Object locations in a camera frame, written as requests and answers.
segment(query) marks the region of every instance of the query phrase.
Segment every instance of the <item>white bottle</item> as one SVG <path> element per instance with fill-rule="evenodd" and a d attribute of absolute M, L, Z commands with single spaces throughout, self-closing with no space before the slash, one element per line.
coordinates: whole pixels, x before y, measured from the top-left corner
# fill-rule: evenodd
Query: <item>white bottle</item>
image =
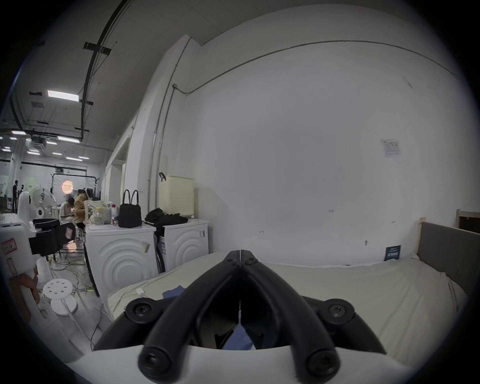
<path fill-rule="evenodd" d="M 110 208 L 111 216 L 112 216 L 112 224 L 118 224 L 118 209 L 115 204 L 112 204 L 112 207 Z"/>

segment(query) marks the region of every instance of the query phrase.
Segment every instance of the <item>white bedsheet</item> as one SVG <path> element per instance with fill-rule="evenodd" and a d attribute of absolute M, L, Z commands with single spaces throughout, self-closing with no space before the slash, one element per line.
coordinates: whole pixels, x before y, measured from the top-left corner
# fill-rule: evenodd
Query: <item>white bedsheet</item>
<path fill-rule="evenodd" d="M 118 317 L 131 300 L 139 297 L 136 288 L 142 288 L 145 296 L 155 300 L 163 298 L 166 290 L 179 285 L 186 288 L 225 256 L 212 253 L 120 289 L 108 299 L 110 312 Z M 408 366 L 429 357 L 466 300 L 464 291 L 445 273 L 413 258 L 349 268 L 265 265 L 303 296 L 349 301 L 379 337 L 387 354 Z"/>

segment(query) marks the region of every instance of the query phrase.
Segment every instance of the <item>wall sign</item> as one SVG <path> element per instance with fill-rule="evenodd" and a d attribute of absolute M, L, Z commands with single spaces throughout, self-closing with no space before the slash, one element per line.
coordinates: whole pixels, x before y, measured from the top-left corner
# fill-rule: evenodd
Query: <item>wall sign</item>
<path fill-rule="evenodd" d="M 384 146 L 385 156 L 400 156 L 400 146 L 398 140 L 381 140 Z"/>
<path fill-rule="evenodd" d="M 398 259 L 400 257 L 400 247 L 401 245 L 396 245 L 394 247 L 387 247 L 385 251 L 384 261 L 390 259 Z"/>

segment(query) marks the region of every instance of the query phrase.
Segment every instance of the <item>woman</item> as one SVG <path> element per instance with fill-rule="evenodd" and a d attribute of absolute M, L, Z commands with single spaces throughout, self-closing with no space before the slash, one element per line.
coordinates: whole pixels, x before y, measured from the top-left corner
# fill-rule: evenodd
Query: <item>woman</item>
<path fill-rule="evenodd" d="M 78 196 L 73 203 L 73 212 L 75 213 L 75 224 L 79 229 L 85 229 L 85 205 L 84 201 L 88 200 L 88 196 L 83 189 L 78 190 Z"/>

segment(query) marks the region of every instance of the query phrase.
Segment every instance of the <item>ceiling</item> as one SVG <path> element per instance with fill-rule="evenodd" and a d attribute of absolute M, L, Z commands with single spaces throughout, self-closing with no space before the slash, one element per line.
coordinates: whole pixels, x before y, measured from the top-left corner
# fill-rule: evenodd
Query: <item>ceiling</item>
<path fill-rule="evenodd" d="M 84 49 L 84 44 L 96 44 L 119 2 L 79 1 L 45 34 L 44 45 L 36 48 L 24 63 L 13 93 L 15 110 L 25 129 L 79 136 L 80 131 L 75 128 L 80 126 L 81 103 L 49 98 L 47 90 L 82 97 L 92 57 L 92 51 Z M 184 34 L 202 45 L 262 14 L 317 3 L 362 5 L 422 23 L 419 16 L 396 1 L 133 0 L 105 44 L 111 49 L 110 54 L 99 55 L 90 80 L 87 100 L 93 105 L 86 108 L 85 128 L 89 132 L 85 139 L 80 145 L 48 145 L 42 155 L 58 158 L 51 152 L 61 152 L 72 157 L 87 156 L 88 161 L 96 164 L 105 162 L 111 153 L 108 150 L 114 148 L 139 107 L 163 54 Z M 2 118 L 0 129 L 17 129 L 10 109 Z"/>

